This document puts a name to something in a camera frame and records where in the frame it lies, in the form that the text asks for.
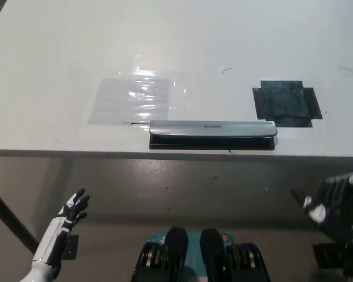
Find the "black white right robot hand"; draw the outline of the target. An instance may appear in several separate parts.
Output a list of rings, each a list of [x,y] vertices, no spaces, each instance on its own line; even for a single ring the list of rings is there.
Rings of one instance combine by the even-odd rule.
[[[325,235],[353,248],[353,170],[327,177],[315,196],[297,190],[291,194]]]

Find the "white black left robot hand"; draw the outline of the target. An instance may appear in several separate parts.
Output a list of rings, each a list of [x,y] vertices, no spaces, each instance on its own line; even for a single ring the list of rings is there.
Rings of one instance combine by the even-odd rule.
[[[67,200],[46,229],[33,262],[44,263],[51,268],[59,267],[72,229],[87,215],[85,209],[89,198],[85,189],[81,188]]]

